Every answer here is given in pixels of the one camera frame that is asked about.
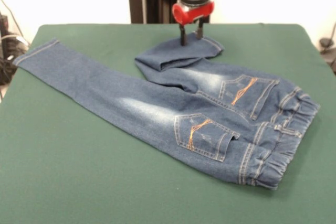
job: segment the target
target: elastic waistband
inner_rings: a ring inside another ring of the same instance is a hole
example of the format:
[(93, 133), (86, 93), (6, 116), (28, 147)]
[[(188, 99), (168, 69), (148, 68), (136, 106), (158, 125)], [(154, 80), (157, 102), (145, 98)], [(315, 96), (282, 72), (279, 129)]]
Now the elastic waistband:
[(241, 184), (259, 185), (277, 189), (289, 163), (313, 121), (320, 106), (308, 95), (298, 94), (294, 98), (294, 107), (284, 107), (281, 124), (264, 123), (258, 131), (258, 142), (251, 145), (248, 165), (240, 174)]

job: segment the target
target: faded denim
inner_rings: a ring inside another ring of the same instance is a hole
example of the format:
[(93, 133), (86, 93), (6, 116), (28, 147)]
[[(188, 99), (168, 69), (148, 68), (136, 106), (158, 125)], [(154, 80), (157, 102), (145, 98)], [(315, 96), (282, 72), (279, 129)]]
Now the faded denim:
[(194, 33), (138, 55), (147, 80), (52, 40), (14, 64), (164, 153), (226, 182), (276, 189), (319, 105), (272, 74), (222, 63)]

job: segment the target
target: pocket flap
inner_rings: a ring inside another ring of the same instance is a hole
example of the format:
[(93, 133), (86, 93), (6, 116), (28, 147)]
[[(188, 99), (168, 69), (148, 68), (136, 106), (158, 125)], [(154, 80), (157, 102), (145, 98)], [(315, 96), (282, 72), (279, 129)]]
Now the pocket flap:
[(223, 162), (230, 141), (238, 139), (239, 133), (202, 114), (192, 114), (175, 118), (175, 136), (179, 146)]

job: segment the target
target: seam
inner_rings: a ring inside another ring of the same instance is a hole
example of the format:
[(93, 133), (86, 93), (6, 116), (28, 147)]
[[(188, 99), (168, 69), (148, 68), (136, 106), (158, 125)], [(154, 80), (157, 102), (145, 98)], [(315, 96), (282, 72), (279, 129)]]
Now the seam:
[(280, 116), (283, 113), (283, 107), (286, 105), (286, 103), (292, 98), (294, 97), (294, 95), (301, 90), (300, 87), (296, 87), (292, 92), (288, 93), (280, 102), (280, 108), (279, 110), (271, 117), (271, 123), (274, 123), (275, 120), (277, 119), (278, 116)]
[(305, 115), (300, 115), (300, 113), (297, 113), (296, 115), (295, 115), (295, 117), (297, 118), (297, 119), (300, 119), (300, 120), (302, 120), (302, 121), (305, 121), (306, 120), (306, 118), (304, 117)]
[(190, 115), (177, 115), (176, 117), (178, 118), (194, 118), (196, 116), (203, 115), (201, 113), (196, 113), (196, 114), (190, 114)]
[(49, 48), (49, 47), (52, 47), (52, 46), (55, 45), (56, 43), (59, 43), (59, 40), (54, 41), (54, 43), (52, 43), (52, 44), (50, 44), (50, 45), (48, 45), (48, 46), (45, 46), (45, 47), (41, 48), (40, 50), (37, 50), (36, 52), (33, 52), (33, 53), (30, 54), (30, 55), (26, 55), (25, 57), (23, 57), (23, 58), (21, 58), (20, 60), (18, 60), (15, 64), (16, 64), (16, 65), (19, 65), (20, 62), (22, 62), (23, 60), (25, 60), (25, 59), (27, 59), (27, 58), (30, 58), (31, 56), (34, 56), (34, 55), (38, 54), (39, 52), (42, 52), (42, 51), (46, 50), (46, 49)]
[(219, 159), (217, 159), (218, 161), (220, 161), (220, 162), (223, 162), (224, 161), (224, 159), (225, 159), (225, 155), (223, 156), (223, 157), (220, 157)]
[(226, 86), (226, 82), (222, 81), (222, 86), (220, 87), (220, 92), (219, 92), (219, 99), (223, 99), (224, 96), (224, 92), (225, 92), (225, 86)]
[(225, 83), (236, 83), (238, 81), (243, 80), (245, 77), (250, 77), (250, 76), (246, 76), (246, 75), (242, 74), (241, 76), (237, 77), (236, 79), (233, 79), (233, 80), (224, 80), (224, 82)]
[(299, 132), (297, 130), (285, 129), (281, 125), (276, 125), (274, 127), (274, 130), (279, 131), (279, 132), (284, 133), (284, 134), (287, 134), (287, 135), (296, 136), (296, 137), (299, 137), (299, 138), (302, 137), (302, 133), (301, 132)]
[(266, 125), (267, 125), (267, 122), (263, 122), (261, 124), (261, 126), (258, 128), (258, 130), (255, 134), (255, 137), (253, 139), (252, 145), (250, 146), (250, 148), (248, 149), (248, 151), (244, 155), (244, 161), (243, 161), (242, 165), (240, 166), (241, 169), (239, 170), (239, 175), (240, 175), (240, 180), (241, 180), (240, 182), (243, 185), (246, 183), (247, 164), (248, 164), (248, 162), (251, 158), (251, 154), (252, 154), (255, 146), (259, 143), (259, 140), (260, 140), (260, 138), (261, 138), (261, 136), (264, 132), (264, 129), (265, 129)]
[(177, 144), (181, 144), (181, 137), (180, 137), (180, 124), (177, 122), (179, 118), (176, 116), (174, 120), (174, 128), (175, 128), (175, 139), (177, 141)]
[(203, 149), (200, 149), (200, 148), (197, 148), (197, 147), (195, 147), (193, 150), (190, 150), (189, 148), (188, 148), (188, 146), (185, 144), (185, 143), (182, 143), (182, 144), (179, 144), (180, 146), (182, 146), (182, 147), (184, 147), (185, 149), (187, 149), (187, 150), (189, 150), (189, 151), (192, 151), (192, 152), (196, 152), (196, 153), (200, 153), (200, 154), (202, 154), (202, 155), (205, 155), (206, 157), (209, 157), (209, 158), (211, 158), (211, 159), (215, 159), (214, 158), (214, 153), (211, 153), (211, 152), (207, 152), (207, 151), (205, 151), (205, 150), (203, 150)]
[(222, 130), (231, 133), (233, 136), (235, 136), (235, 137), (240, 137), (240, 133), (238, 133), (238, 132), (236, 132), (236, 131), (233, 131), (233, 130), (230, 130), (229, 128), (227, 128), (227, 127), (225, 127), (225, 126), (223, 126), (223, 125), (221, 125), (221, 124), (219, 124), (219, 123), (217, 123), (217, 122), (215, 122), (215, 121), (212, 121), (212, 123), (213, 123), (214, 125), (216, 125), (217, 127), (221, 128)]
[(271, 151), (267, 151), (265, 156), (262, 158), (259, 167), (257, 169), (256, 175), (254, 176), (254, 178), (252, 179), (252, 185), (255, 186), (256, 185), (256, 179), (257, 177), (259, 177), (260, 172), (261, 172), (261, 168), (264, 165), (265, 160), (268, 158), (269, 154), (271, 154)]
[(242, 170), (243, 170), (243, 165), (244, 165), (244, 162), (245, 162), (245, 158), (246, 158), (246, 155), (248, 153), (248, 150), (251, 148), (251, 145), (252, 144), (248, 144), (247, 147), (246, 147), (246, 150), (245, 150), (245, 154), (243, 156), (243, 159), (241, 160), (241, 164), (240, 164), (240, 168), (239, 168), (239, 173), (238, 173), (238, 184), (242, 184), (242, 181), (241, 181), (241, 173), (242, 173)]
[(304, 98), (304, 97), (309, 97), (309, 95), (308, 94), (302, 94), (301, 96), (299, 96), (299, 99), (302, 99), (302, 98)]
[(259, 144), (259, 141), (260, 141), (260, 138), (261, 136), (263, 135), (264, 133), (264, 130), (265, 130), (265, 126), (267, 125), (267, 122), (265, 122), (263, 125), (260, 126), (260, 131), (258, 132), (258, 136), (255, 137), (255, 141), (254, 141), (254, 145), (251, 147), (251, 150), (250, 152), (248, 153), (248, 156), (246, 157), (246, 162), (245, 162), (245, 166), (243, 167), (243, 185), (246, 184), (246, 172), (247, 172), (247, 165), (248, 165), (248, 162), (250, 161), (251, 159), (251, 155), (254, 151), (254, 148), (256, 147), (256, 145)]
[(282, 138), (283, 135), (284, 135), (283, 133), (280, 133), (280, 134), (279, 134), (279, 137), (278, 137), (277, 141), (275, 142), (275, 145), (274, 145), (273, 149), (270, 151), (269, 155), (265, 158), (264, 162), (262, 163), (262, 165), (261, 165), (261, 167), (260, 167), (260, 171), (261, 171), (261, 169), (263, 168), (266, 159), (268, 159), (268, 158), (271, 156), (271, 154), (275, 152), (275, 149), (277, 148), (278, 144), (280, 143), (280, 140), (281, 140), (281, 138)]
[(260, 100), (262, 99), (262, 97), (264, 97), (266, 91), (269, 89), (269, 87), (270, 87), (273, 83), (275, 83), (275, 80), (273, 80), (273, 81), (272, 81), (272, 82), (271, 82), (271, 83), (264, 89), (263, 93), (262, 93), (261, 96), (258, 98), (258, 100), (257, 100), (257, 102), (256, 102), (256, 105), (254, 105), (254, 108), (253, 108), (252, 113), (251, 113), (251, 115), (250, 115), (250, 118), (254, 115), (254, 113), (255, 113), (255, 111), (256, 111), (256, 109), (257, 109), (257, 105), (258, 105), (258, 103), (260, 102)]
[(216, 156), (215, 156), (215, 159), (218, 159), (218, 156), (219, 156), (219, 149), (220, 149), (220, 146), (221, 146), (221, 144), (222, 144), (222, 141), (223, 141), (223, 139), (225, 138), (226, 135), (227, 135), (227, 133), (224, 133), (224, 135), (222, 136), (221, 140), (220, 140), (219, 143), (218, 143), (217, 154), (216, 154)]
[(222, 102), (216, 101), (214, 98), (210, 97), (208, 94), (204, 93), (203, 91), (197, 91), (196, 94), (199, 94), (201, 96), (203, 96), (204, 98), (216, 103), (217, 105), (221, 106), (222, 108), (225, 108), (227, 110), (231, 110), (232, 112), (237, 113), (238, 115), (240, 115), (245, 121), (248, 122), (248, 120), (245, 118), (245, 115), (243, 113), (241, 113), (240, 111), (237, 111), (231, 107), (229, 107), (227, 104), (224, 104)]
[(258, 80), (261, 81), (261, 82), (270, 82), (270, 81), (274, 81), (274, 79), (266, 79), (266, 78), (259, 78), (259, 77), (257, 77), (257, 78), (258, 78)]
[(216, 43), (212, 42), (211, 40), (208, 40), (208, 39), (205, 39), (205, 38), (202, 38), (202, 39), (205, 40), (205, 41), (210, 42), (210, 43), (211, 43), (212, 45), (214, 45), (218, 50), (220, 50), (220, 51), (223, 50), (219, 45), (217, 45)]
[(294, 113), (292, 113), (292, 115), (289, 118), (287, 118), (286, 121), (283, 123), (284, 128), (286, 128), (287, 125), (289, 124), (289, 122), (292, 121), (294, 115), (296, 114), (296, 112), (298, 111), (299, 108), (300, 108), (300, 103), (298, 102), (298, 104), (294, 108)]

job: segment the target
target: green table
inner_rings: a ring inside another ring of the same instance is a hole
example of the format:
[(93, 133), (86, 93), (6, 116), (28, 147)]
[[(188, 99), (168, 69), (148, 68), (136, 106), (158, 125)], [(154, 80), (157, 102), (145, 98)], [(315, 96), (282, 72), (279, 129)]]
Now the green table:
[[(0, 223), (335, 223), (336, 78), (298, 25), (206, 25), (213, 61), (285, 77), (322, 108), (277, 191), (221, 182), (129, 136), (19, 69), (0, 104)], [(176, 25), (46, 25), (115, 70)]]

